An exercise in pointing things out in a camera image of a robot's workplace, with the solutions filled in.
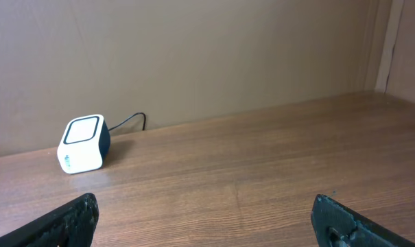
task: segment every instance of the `small speaker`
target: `small speaker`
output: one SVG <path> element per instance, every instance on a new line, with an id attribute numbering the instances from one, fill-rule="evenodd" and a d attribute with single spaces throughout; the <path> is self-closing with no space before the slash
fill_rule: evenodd
<path id="1" fill-rule="evenodd" d="M 58 160 L 68 174 L 99 169 L 110 149 L 104 116 L 89 115 L 69 122 L 58 147 Z"/>

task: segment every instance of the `white cube speaker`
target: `white cube speaker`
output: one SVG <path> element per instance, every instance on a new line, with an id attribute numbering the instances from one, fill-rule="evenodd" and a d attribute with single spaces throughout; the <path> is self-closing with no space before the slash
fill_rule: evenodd
<path id="1" fill-rule="evenodd" d="M 58 147 L 58 160 L 68 174 L 99 169 L 110 148 L 110 133 L 102 115 L 69 122 Z"/>

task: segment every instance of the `beige wall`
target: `beige wall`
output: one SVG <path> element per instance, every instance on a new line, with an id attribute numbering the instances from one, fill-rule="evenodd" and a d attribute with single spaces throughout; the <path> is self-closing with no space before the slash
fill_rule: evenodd
<path id="1" fill-rule="evenodd" d="M 0 1 L 0 155 L 56 146 L 83 115 L 141 110 L 151 129 L 371 89 L 381 4 Z"/>
<path id="2" fill-rule="evenodd" d="M 415 0 L 405 0 L 387 93 L 415 102 Z"/>

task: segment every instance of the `black object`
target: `black object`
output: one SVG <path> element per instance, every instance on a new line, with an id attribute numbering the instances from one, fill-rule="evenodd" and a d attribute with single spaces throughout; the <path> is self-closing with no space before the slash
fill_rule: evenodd
<path id="1" fill-rule="evenodd" d="M 89 247 L 98 219 L 96 197 L 86 193 L 0 237 L 0 246 Z M 320 247 L 415 247 L 328 196 L 316 196 L 311 221 Z"/>
<path id="2" fill-rule="evenodd" d="M 415 247 L 414 243 L 328 196 L 316 196 L 311 221 L 320 247 Z"/>
<path id="3" fill-rule="evenodd" d="M 137 115 L 143 115 L 143 128 L 142 128 L 142 130 L 145 130 L 145 126 L 146 126 L 146 115 L 145 115 L 145 113 L 135 113 L 135 114 L 131 115 L 129 118 L 125 119 L 125 121 L 123 121 L 123 122 L 117 124 L 116 126 L 110 128 L 108 131 L 114 130 L 115 128 L 121 126 L 122 124 L 126 123 L 128 120 L 130 120 L 131 118 L 133 118 Z"/>
<path id="4" fill-rule="evenodd" d="M 86 193 L 0 237 L 2 247 L 89 247 L 99 219 L 95 195 Z"/>

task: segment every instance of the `table surface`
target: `table surface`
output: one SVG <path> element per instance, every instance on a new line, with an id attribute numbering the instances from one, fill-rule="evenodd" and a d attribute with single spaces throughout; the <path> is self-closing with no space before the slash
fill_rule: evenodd
<path id="1" fill-rule="evenodd" d="M 415 105 L 358 93 L 121 135 L 76 175 L 56 148 L 2 157 L 0 236 L 86 192 L 93 246 L 317 246 L 318 193 L 415 242 Z"/>

